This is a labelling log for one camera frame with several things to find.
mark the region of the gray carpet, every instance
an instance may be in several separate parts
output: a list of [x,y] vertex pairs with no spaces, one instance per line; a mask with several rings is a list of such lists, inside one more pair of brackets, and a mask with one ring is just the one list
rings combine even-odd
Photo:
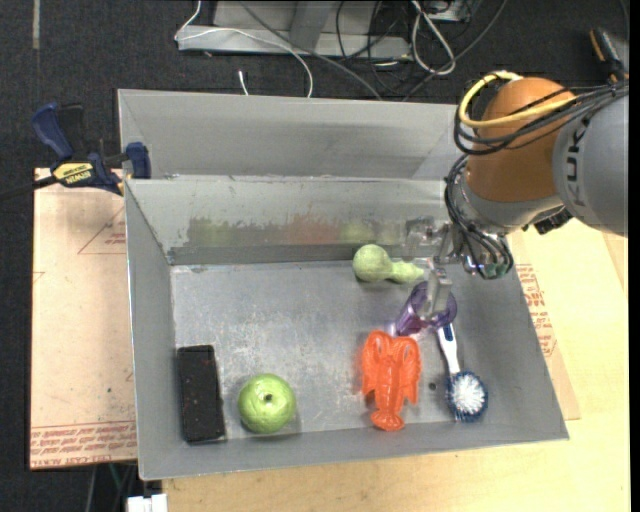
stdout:
[[[49,101],[82,103],[86,138],[107,153],[118,140],[118,88],[194,90],[241,94],[235,71],[249,76],[253,94],[301,96],[305,73],[291,56],[181,54],[173,34],[195,2],[40,0],[39,49],[34,49],[34,2],[0,0],[0,190],[26,185],[32,169],[53,162],[29,120]],[[629,0],[625,0],[629,9]],[[398,2],[407,9],[408,2]],[[468,27],[448,27],[454,52],[483,30],[500,5],[484,0]],[[587,32],[603,27],[625,36],[616,0],[511,0],[486,36],[456,71],[430,81],[410,101],[456,103],[467,81],[493,69],[546,76],[568,86],[601,83]],[[316,97],[367,98],[346,74],[308,59]],[[366,64],[353,67],[381,94],[388,94]],[[379,80],[408,91],[416,80]],[[29,425],[32,197],[0,203],[0,510],[84,510],[92,468],[30,472]],[[95,510],[109,510],[114,490],[104,468],[96,480]]]

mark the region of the blue bristles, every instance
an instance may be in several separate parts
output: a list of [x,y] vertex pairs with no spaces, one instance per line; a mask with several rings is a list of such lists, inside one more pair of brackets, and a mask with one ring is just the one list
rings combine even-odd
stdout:
[[446,399],[456,420],[472,422],[486,410],[489,393],[476,374],[462,371],[447,379]]

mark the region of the orange lobster toy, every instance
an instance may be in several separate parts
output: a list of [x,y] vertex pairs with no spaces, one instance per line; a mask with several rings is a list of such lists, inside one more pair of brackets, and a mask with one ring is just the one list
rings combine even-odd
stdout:
[[377,411],[371,421],[383,430],[400,430],[399,416],[404,399],[418,400],[418,380],[422,370],[420,349],[413,338],[392,338],[383,331],[372,331],[362,352],[362,392],[375,394]]

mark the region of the wire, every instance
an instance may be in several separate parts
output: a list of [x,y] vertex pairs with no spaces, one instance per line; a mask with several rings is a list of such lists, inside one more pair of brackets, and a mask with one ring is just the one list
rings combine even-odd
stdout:
[[474,120],[471,119],[468,115],[467,115],[467,109],[469,106],[469,103],[471,102],[471,100],[483,89],[485,88],[490,82],[494,81],[494,80],[508,80],[508,81],[514,81],[514,80],[521,80],[523,77],[516,74],[516,73],[511,73],[509,71],[495,71],[489,75],[484,76],[483,78],[481,78],[480,80],[478,80],[473,87],[471,87],[471,89],[465,94],[465,96],[462,98],[462,101],[460,102],[460,106],[458,107],[458,117],[460,118],[460,121],[467,125],[470,126],[472,128],[486,128],[488,126],[502,126],[508,123],[511,123],[513,121],[520,121],[522,119],[526,119],[528,117],[534,116],[534,115],[540,115],[540,114],[545,114],[547,112],[552,112],[555,110],[558,110],[559,108],[573,102],[575,100],[574,97],[571,98],[565,98],[562,100],[558,100],[558,101],[554,101],[552,103],[547,103],[546,105],[540,105],[540,106],[533,106],[533,107],[529,107],[526,110],[520,110],[514,114],[509,114],[503,117],[498,117],[498,118],[494,118],[494,119],[485,119],[485,120]]
[[205,36],[207,34],[213,34],[213,33],[216,33],[216,32],[232,32],[234,34],[240,34],[240,35],[242,35],[244,37],[247,37],[249,39],[253,39],[255,41],[259,41],[259,42],[265,43],[265,44],[270,44],[272,46],[276,46],[278,48],[281,48],[281,49],[285,50],[286,52],[289,52],[291,55],[293,55],[296,58],[296,60],[298,62],[300,62],[300,64],[302,64],[302,66],[304,67],[305,71],[307,72],[307,76],[309,77],[309,90],[307,92],[307,98],[311,98],[311,95],[313,94],[313,74],[311,73],[311,69],[309,69],[309,66],[307,65],[307,63],[304,61],[304,59],[297,52],[295,52],[291,48],[288,48],[284,44],[278,43],[277,41],[269,41],[268,39],[263,39],[262,37],[254,36],[253,34],[249,34],[248,32],[244,32],[244,31],[242,31],[240,29],[237,29],[237,28],[216,27],[216,28],[211,28],[209,30],[205,30],[204,32],[200,32],[199,34],[194,34],[194,35],[191,35],[191,36],[181,37],[181,38],[177,39],[177,42],[187,41],[189,39],[196,39],[198,37],[202,37],[202,36]]
[[[560,90],[552,93],[551,95],[546,96],[545,98],[541,98],[536,100],[524,107],[515,111],[518,112],[526,112],[531,110],[531,106],[539,105],[541,101],[544,101],[550,97],[553,97],[555,94],[559,94],[561,92],[565,92],[565,88],[561,88]],[[501,149],[518,149],[524,147],[528,144],[531,144],[542,137],[546,137],[550,133],[559,130],[566,124],[572,122],[578,117],[584,115],[593,115],[596,111],[603,108],[605,105],[629,94],[629,86],[628,80],[623,82],[617,82],[614,84],[608,84],[605,86],[597,86],[588,89],[588,92],[580,93],[577,96],[572,97],[571,101],[566,105],[550,112],[543,113],[536,119],[530,121],[519,129],[505,134],[501,136],[495,137],[482,137],[479,136],[478,133],[474,130],[474,134],[469,134],[462,129],[461,121],[459,116],[456,115],[454,120],[454,141],[456,146],[466,154],[469,155],[487,155],[490,153],[494,153]],[[544,130],[546,127],[553,127],[549,130]],[[512,143],[517,139],[531,134],[533,132],[539,132],[538,135],[522,144],[513,145]],[[469,148],[462,143],[462,140],[472,142],[476,145],[485,146],[480,149],[477,146]]]
[[[449,46],[449,43],[447,43],[446,39],[442,36],[440,31],[436,28],[436,26],[434,25],[433,21],[431,21],[431,18],[429,18],[429,15],[422,9],[422,6],[416,0],[412,0],[411,4],[418,11],[418,15],[416,16],[416,20],[415,20],[415,22],[413,24],[413,29],[411,31],[411,48],[412,48],[412,51],[413,51],[413,58],[416,60],[418,65],[422,69],[427,71],[428,73],[434,73],[434,74],[437,74],[437,75],[440,75],[440,76],[450,74],[456,68],[456,57],[453,54],[453,51],[451,50],[451,47]],[[442,68],[440,68],[440,69],[432,69],[432,68],[430,68],[429,66],[427,66],[424,63],[424,61],[420,58],[420,55],[418,54],[417,38],[418,38],[418,27],[420,26],[420,19],[421,18],[424,19],[426,24],[429,26],[431,31],[438,38],[438,41],[440,41],[440,44],[443,46],[443,48],[445,49],[445,51],[449,55],[450,61],[449,61],[448,64],[445,65],[446,67],[444,69],[442,69]]]
[[202,0],[198,0],[198,5],[196,7],[196,11],[193,13],[193,15],[191,16],[191,18],[189,18],[186,22],[183,23],[183,25],[178,29],[178,31],[174,34],[173,36],[173,40],[174,41],[178,41],[178,34],[180,32],[182,32],[187,26],[191,25],[191,23],[193,23],[193,20],[195,20],[198,15],[200,14],[200,9],[202,8]]
[[395,20],[390,26],[389,28],[385,31],[384,34],[379,35],[374,41],[371,41],[371,23],[369,24],[369,32],[367,33],[367,44],[365,46],[363,46],[362,48],[360,48],[359,50],[353,52],[350,55],[347,55],[346,50],[344,48],[344,43],[342,41],[342,31],[340,30],[340,13],[342,12],[342,8],[344,7],[344,0],[342,2],[340,2],[340,5],[338,5],[338,9],[336,10],[336,37],[338,38],[338,44],[340,45],[340,53],[342,53],[342,58],[343,60],[351,60],[355,57],[358,57],[359,55],[362,55],[364,52],[369,51],[371,48],[373,48],[374,46],[376,46],[378,43],[380,43],[385,37],[387,37],[389,35],[389,33],[394,29],[394,27],[398,24],[398,22],[400,21],[399,19]]
[[89,492],[87,493],[87,503],[84,507],[84,512],[91,512],[91,508],[93,505],[93,492],[96,487],[96,475],[98,473],[98,465],[93,466],[93,470],[91,471],[91,480],[89,481]]
[[[508,0],[502,0],[502,3],[500,4],[500,7],[498,7],[498,9],[496,10],[495,14],[493,15],[493,18],[491,18],[491,21],[489,21],[489,23],[487,23],[487,25],[484,27],[484,29],[482,30],[482,32],[480,32],[480,34],[478,34],[478,36],[465,48],[463,49],[460,53],[458,53],[458,55],[455,57],[456,62],[459,61],[462,57],[464,57],[467,53],[469,53],[481,40],[482,38],[486,35],[487,32],[489,32],[489,30],[491,30],[491,28],[493,27],[493,25],[495,25],[496,21],[498,20],[498,18],[500,17],[500,14],[502,13],[502,11],[504,10],[504,8],[507,5]],[[449,66],[449,63],[441,66],[440,68],[438,68],[437,71],[442,71],[444,69],[447,68],[447,66]],[[436,74],[430,74],[427,75],[425,78],[423,78],[420,82],[418,82],[405,96],[404,98],[402,98],[401,101],[408,101],[409,99],[411,99],[411,97],[418,92],[420,89],[422,89],[428,82],[430,82],[431,80],[433,80],[435,77],[437,77],[438,75]]]
[[238,70],[238,78],[240,79],[240,85],[242,86],[242,90],[244,91],[245,96],[249,96],[249,91],[247,91],[247,86],[244,84],[244,73],[241,69]]
[[346,66],[343,66],[342,64],[340,64],[338,62],[335,62],[335,61],[333,61],[331,59],[328,59],[324,55],[320,55],[319,53],[316,53],[313,50],[310,50],[308,48],[304,48],[304,47],[302,47],[302,46],[300,46],[298,44],[295,44],[295,43],[291,42],[288,38],[284,37],[277,30],[275,30],[269,24],[267,24],[262,18],[260,18],[255,12],[253,12],[253,10],[251,10],[249,7],[247,7],[247,5],[243,1],[239,0],[238,3],[243,7],[243,9],[245,11],[247,11],[249,16],[251,16],[254,20],[256,20],[258,23],[260,23],[260,25],[262,25],[264,28],[266,28],[273,35],[275,35],[276,37],[282,39],[284,42],[286,42],[287,44],[291,45],[292,47],[297,48],[298,50],[304,51],[304,52],[308,53],[309,55],[312,55],[313,57],[316,57],[317,59],[320,59],[320,60],[330,64],[331,66],[333,66],[335,68],[338,68],[339,70],[341,70],[342,72],[346,73],[351,78],[353,78],[354,80],[359,82],[363,87],[365,87],[369,92],[371,92],[371,94],[373,94],[373,96],[377,100],[382,100],[382,97],[380,96],[380,94],[378,94],[378,91],[376,91],[371,86],[371,84],[366,82],[362,77],[358,76],[356,73],[351,71],[349,68],[347,68]]
[[[514,264],[513,255],[511,254],[511,251],[509,250],[509,247],[506,241],[504,240],[504,237],[499,235],[492,236],[486,233],[482,233],[480,230],[478,230],[475,224],[468,222],[458,213],[454,204],[453,187],[455,186],[456,181],[461,176],[462,171],[466,166],[467,159],[468,159],[467,155],[462,155],[460,158],[458,158],[458,160],[456,160],[456,162],[451,167],[449,174],[445,178],[445,182],[446,182],[446,187],[444,192],[445,205],[447,207],[447,211],[449,213],[449,217],[451,218],[451,221],[460,230],[460,234],[462,235],[462,238],[464,240],[463,245],[466,246],[466,252],[468,253],[468,257],[471,260],[471,263],[474,269],[480,274],[480,276],[483,279],[487,279],[487,280],[497,279],[502,275],[506,274],[507,272],[509,272]],[[489,258],[491,259],[492,264],[506,265],[504,271],[500,272],[499,274],[487,273],[485,265],[479,262],[478,256],[476,254],[476,251],[473,248],[472,242],[477,243],[478,245],[480,245],[480,247],[482,247],[486,251]]]

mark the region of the toothbrush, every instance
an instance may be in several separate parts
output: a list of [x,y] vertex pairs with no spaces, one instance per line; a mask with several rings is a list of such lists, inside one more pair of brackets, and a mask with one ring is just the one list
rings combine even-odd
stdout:
[[461,371],[458,363],[458,342],[453,325],[448,323],[437,329],[440,348],[449,366],[446,398],[457,421],[477,420],[487,409],[489,394],[476,374]]

